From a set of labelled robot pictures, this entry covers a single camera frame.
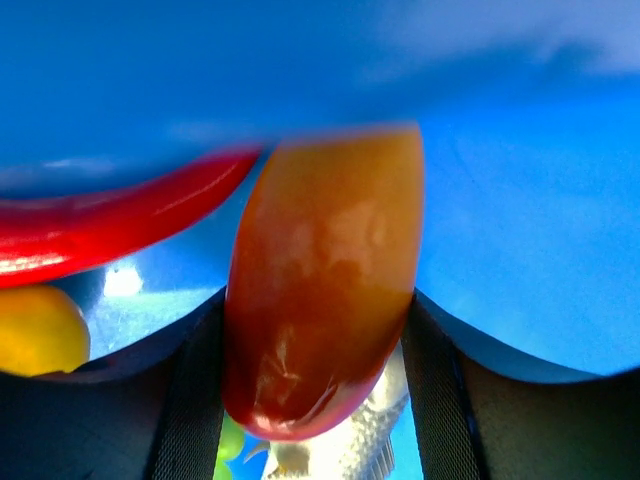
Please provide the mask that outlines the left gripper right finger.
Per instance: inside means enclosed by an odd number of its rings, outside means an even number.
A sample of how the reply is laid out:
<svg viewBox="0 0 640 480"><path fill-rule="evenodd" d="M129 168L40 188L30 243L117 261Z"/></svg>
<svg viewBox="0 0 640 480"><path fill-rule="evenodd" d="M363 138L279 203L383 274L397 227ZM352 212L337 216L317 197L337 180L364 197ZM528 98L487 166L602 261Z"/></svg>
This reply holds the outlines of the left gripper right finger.
<svg viewBox="0 0 640 480"><path fill-rule="evenodd" d="M402 336L425 479L636 479L639 371L519 351L416 292Z"/></svg>

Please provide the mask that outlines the red orange toy mango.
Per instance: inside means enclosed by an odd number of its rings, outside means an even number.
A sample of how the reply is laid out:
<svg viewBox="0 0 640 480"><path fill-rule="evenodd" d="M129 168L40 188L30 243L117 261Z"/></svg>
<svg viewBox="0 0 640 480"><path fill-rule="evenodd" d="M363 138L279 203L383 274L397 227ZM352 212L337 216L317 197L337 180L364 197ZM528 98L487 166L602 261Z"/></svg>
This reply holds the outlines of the red orange toy mango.
<svg viewBox="0 0 640 480"><path fill-rule="evenodd" d="M415 124L283 143L244 209L224 304L222 399L252 435L316 436L374 388L416 282Z"/></svg>

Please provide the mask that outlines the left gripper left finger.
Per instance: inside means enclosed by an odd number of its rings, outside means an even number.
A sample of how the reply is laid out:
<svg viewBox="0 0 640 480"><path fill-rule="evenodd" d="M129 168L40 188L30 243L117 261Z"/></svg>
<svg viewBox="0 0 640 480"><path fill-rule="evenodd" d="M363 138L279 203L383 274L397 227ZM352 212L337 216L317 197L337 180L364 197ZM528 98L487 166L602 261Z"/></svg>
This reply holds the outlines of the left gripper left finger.
<svg viewBox="0 0 640 480"><path fill-rule="evenodd" d="M69 374L2 374L2 478L212 478L223 303Z"/></svg>

